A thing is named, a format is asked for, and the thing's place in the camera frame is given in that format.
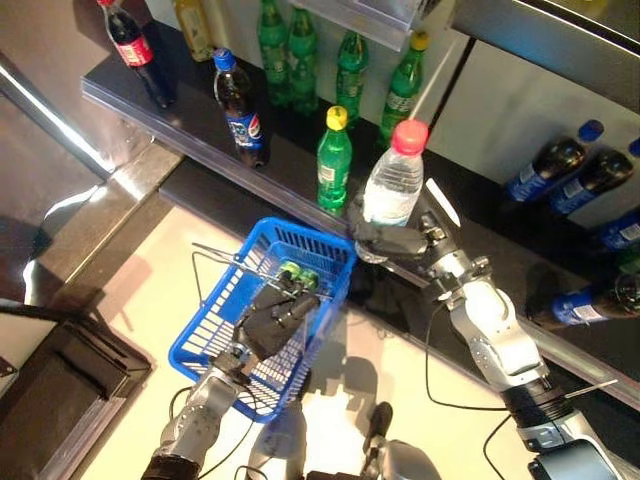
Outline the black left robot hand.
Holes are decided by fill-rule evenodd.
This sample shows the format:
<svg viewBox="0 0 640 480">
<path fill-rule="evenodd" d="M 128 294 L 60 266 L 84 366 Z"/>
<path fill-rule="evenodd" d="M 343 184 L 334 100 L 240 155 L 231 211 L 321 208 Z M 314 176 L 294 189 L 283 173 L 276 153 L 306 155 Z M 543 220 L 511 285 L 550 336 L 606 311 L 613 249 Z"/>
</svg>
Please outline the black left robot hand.
<svg viewBox="0 0 640 480">
<path fill-rule="evenodd" d="M 260 361 L 266 360 L 284 348 L 319 306 L 315 289 L 307 287 L 299 275 L 283 270 L 253 298 L 234 328 L 233 341 Z"/>
</svg>

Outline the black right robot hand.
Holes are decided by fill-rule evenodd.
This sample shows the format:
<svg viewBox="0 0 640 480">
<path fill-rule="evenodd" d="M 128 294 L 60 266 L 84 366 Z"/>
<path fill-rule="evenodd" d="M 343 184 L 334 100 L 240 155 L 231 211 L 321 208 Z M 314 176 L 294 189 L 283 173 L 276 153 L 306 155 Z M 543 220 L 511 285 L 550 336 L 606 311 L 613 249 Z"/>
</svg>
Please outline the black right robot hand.
<svg viewBox="0 0 640 480">
<path fill-rule="evenodd" d="M 359 191 L 346 213 L 351 238 L 367 253 L 398 262 L 431 267 L 457 249 L 460 226 L 425 190 L 406 226 L 375 225 L 364 219 L 364 193 Z"/>
</svg>

